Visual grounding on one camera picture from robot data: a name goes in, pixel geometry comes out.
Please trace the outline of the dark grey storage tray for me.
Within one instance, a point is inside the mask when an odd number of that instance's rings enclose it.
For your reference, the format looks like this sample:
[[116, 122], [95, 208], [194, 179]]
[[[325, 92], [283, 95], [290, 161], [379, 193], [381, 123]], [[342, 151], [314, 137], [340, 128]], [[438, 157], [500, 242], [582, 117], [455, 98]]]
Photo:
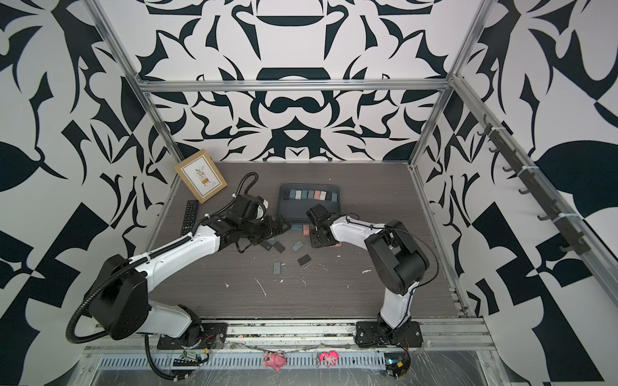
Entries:
[[[313, 199], [283, 199], [284, 191], [290, 190], [306, 190], [306, 191], [331, 191], [338, 194], [338, 201], [326, 201]], [[291, 224], [309, 224], [307, 211], [317, 205], [322, 204], [329, 212], [341, 211], [341, 190], [336, 185], [328, 184], [306, 184], [306, 183], [284, 183], [280, 186], [278, 192], [277, 214], [282, 216], [288, 223]]]

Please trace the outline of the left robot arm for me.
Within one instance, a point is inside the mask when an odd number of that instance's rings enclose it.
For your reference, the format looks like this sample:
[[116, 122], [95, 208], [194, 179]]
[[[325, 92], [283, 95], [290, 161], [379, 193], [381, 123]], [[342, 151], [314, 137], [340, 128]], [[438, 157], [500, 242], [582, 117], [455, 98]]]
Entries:
[[90, 293], [85, 313], [115, 340], [133, 334], [165, 335], [192, 346], [201, 335], [201, 320], [183, 305], [169, 306], [149, 294], [172, 275], [203, 257], [246, 240], [250, 246], [291, 229], [280, 216], [267, 214], [267, 201], [242, 194], [220, 214], [205, 217], [181, 238], [158, 249], [104, 263]]

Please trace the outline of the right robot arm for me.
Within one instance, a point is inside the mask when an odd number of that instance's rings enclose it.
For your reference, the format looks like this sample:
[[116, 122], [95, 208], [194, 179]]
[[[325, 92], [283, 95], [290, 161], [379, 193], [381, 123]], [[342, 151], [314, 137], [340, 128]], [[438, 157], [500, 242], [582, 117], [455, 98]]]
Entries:
[[351, 244], [364, 249], [385, 287], [378, 325], [387, 334], [399, 333], [411, 321], [415, 291], [423, 284], [430, 262], [415, 236], [402, 222], [374, 224], [329, 212], [317, 204], [307, 211], [310, 238], [319, 247]]

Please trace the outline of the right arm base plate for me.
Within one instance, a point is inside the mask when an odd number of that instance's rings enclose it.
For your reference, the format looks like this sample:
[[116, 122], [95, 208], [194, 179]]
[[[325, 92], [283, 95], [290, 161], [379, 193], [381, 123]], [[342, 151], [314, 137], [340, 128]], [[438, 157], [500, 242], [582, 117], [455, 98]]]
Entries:
[[383, 321], [356, 322], [354, 341], [358, 347], [421, 347], [423, 334], [420, 325], [408, 320], [402, 326], [391, 328]]

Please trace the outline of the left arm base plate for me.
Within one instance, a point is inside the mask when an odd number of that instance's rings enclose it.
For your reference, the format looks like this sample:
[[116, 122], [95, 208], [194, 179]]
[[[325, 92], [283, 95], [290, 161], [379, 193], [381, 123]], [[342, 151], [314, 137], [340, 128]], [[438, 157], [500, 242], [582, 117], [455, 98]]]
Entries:
[[227, 323], [193, 324], [178, 338], [162, 335], [156, 347], [164, 351], [210, 349], [226, 341], [227, 330]]

